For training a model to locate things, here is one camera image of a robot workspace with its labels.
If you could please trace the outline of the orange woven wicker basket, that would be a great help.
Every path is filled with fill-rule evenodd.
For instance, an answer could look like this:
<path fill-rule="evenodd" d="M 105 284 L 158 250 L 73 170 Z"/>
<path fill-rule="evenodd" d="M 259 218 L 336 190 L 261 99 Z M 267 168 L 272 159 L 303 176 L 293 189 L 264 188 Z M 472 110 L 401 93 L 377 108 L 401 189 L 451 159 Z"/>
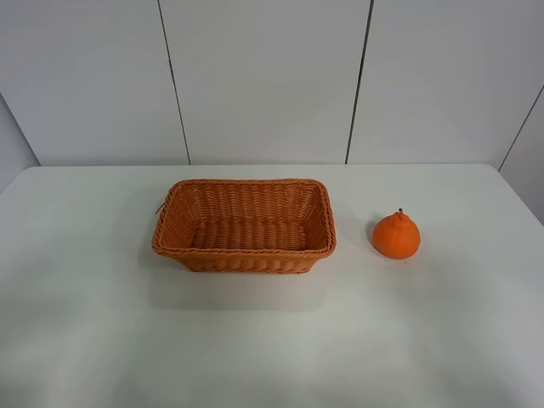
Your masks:
<path fill-rule="evenodd" d="M 151 241 L 191 271 L 287 275 L 309 272 L 336 244 L 327 189 L 307 178 L 179 181 Z"/>

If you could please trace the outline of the orange with stem knob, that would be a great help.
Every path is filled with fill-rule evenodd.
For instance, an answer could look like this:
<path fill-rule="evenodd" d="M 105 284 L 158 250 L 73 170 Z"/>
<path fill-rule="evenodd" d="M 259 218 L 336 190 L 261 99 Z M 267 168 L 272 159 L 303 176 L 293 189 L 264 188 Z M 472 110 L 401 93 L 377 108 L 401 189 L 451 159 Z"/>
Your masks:
<path fill-rule="evenodd" d="M 417 225 L 399 208 L 376 224 L 371 243 L 387 258 L 407 259 L 419 249 L 421 235 Z"/>

